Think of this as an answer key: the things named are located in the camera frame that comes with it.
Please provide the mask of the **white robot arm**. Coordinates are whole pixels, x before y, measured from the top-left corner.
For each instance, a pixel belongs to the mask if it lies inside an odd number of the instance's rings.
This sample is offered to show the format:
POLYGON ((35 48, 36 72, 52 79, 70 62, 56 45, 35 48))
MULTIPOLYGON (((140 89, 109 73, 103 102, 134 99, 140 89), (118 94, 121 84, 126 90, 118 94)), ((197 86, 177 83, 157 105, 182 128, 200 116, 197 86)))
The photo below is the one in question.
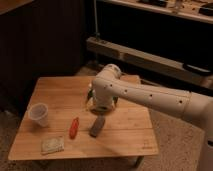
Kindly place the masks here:
POLYGON ((135 84, 120 79, 117 65, 106 65, 91 81, 96 110, 110 110, 118 97, 181 118, 204 130, 197 171, 213 171, 213 97, 195 92, 135 84))

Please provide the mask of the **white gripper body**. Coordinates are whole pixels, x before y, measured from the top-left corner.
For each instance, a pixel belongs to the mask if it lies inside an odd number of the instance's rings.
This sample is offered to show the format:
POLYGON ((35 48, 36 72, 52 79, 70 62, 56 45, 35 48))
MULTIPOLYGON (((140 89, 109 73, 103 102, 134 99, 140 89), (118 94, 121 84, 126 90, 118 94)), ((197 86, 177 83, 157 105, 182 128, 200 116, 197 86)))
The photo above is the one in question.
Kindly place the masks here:
POLYGON ((109 112, 115 108, 115 102, 110 95, 96 94, 91 89, 87 94, 87 109, 94 112, 109 112))

